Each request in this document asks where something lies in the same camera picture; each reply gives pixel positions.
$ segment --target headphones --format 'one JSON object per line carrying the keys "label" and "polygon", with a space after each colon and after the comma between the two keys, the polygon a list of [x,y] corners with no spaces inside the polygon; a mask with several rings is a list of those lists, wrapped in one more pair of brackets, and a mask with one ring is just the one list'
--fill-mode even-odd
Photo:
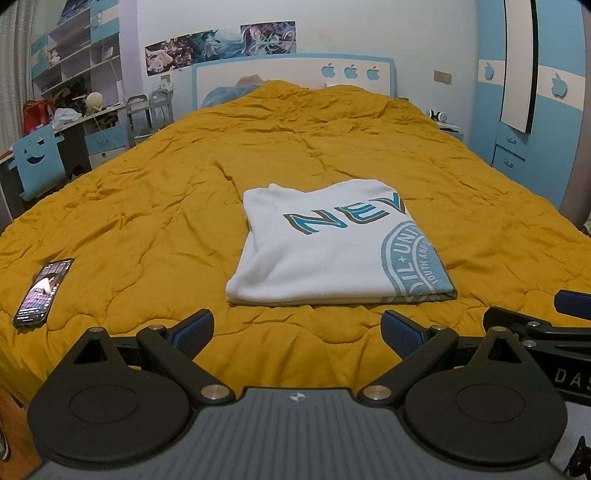
{"label": "headphones", "polygon": [[434,110],[427,110],[425,114],[435,122],[445,123],[447,121],[447,114],[445,112],[436,112]]}

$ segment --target nightstand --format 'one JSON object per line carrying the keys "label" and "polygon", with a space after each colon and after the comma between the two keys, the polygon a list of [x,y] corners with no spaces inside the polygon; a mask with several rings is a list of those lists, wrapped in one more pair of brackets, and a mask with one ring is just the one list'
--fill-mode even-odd
{"label": "nightstand", "polygon": [[439,130],[457,138],[460,142],[464,141],[464,134],[461,132],[460,127],[452,124],[444,124],[443,122],[436,122]]}

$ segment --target red bag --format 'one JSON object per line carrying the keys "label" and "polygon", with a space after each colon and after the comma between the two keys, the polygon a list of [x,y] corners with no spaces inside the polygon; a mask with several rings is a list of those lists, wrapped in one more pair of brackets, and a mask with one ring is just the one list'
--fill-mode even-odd
{"label": "red bag", "polygon": [[26,102],[22,107],[22,129],[25,135],[37,127],[49,125],[53,120],[56,106],[53,100],[37,100]]}

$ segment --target blue chair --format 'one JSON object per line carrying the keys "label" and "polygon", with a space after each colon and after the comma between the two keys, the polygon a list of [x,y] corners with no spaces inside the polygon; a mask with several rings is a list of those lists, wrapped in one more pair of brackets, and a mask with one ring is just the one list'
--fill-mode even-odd
{"label": "blue chair", "polygon": [[57,143],[64,137],[55,137],[53,127],[46,125],[14,142],[14,160],[8,168],[15,168],[24,190],[21,198],[26,202],[43,195],[66,179]]}

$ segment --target blue wardrobe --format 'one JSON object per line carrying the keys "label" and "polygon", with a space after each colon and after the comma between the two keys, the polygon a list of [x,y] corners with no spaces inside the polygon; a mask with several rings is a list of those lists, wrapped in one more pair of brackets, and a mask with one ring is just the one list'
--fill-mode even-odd
{"label": "blue wardrobe", "polygon": [[479,0],[470,149],[560,208],[577,153],[586,47],[574,0]]}

